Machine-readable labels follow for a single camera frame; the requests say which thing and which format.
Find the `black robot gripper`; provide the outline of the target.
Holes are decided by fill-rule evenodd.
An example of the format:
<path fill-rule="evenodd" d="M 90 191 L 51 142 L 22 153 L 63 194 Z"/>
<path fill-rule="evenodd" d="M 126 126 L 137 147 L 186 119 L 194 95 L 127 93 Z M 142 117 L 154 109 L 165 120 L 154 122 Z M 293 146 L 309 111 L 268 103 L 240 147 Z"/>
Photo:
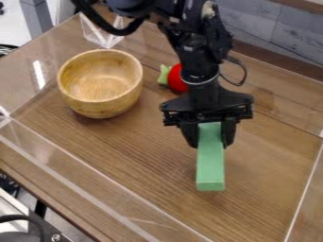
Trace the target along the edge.
<path fill-rule="evenodd" d="M 188 145 L 197 148 L 197 124 L 189 121 L 220 122 L 222 147 L 228 148 L 234 141 L 237 122 L 253 117 L 252 104 L 252 95 L 224 88 L 210 97 L 198 95 L 190 98 L 185 94 L 160 104 L 162 123 L 165 126 L 178 125 Z"/>

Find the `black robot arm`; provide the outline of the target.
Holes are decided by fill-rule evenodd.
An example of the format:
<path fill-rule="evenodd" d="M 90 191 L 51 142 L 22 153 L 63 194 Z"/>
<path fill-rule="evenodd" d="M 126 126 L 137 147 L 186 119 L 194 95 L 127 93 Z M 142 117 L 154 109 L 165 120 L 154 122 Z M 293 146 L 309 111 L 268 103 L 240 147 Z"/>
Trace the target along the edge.
<path fill-rule="evenodd" d="M 156 24 L 181 64 L 180 78 L 188 91 L 160 104 L 164 124 L 180 128 L 190 147 L 197 147 L 200 125 L 218 123 L 218 138 L 233 144 L 236 126 L 252 117 L 253 97 L 224 89 L 220 65 L 241 62 L 229 56 L 233 38 L 220 20 L 214 0 L 103 0 L 114 14 L 129 18 L 126 27 L 114 27 L 87 0 L 71 0 L 85 17 L 114 36 L 131 34 L 144 22 Z"/>

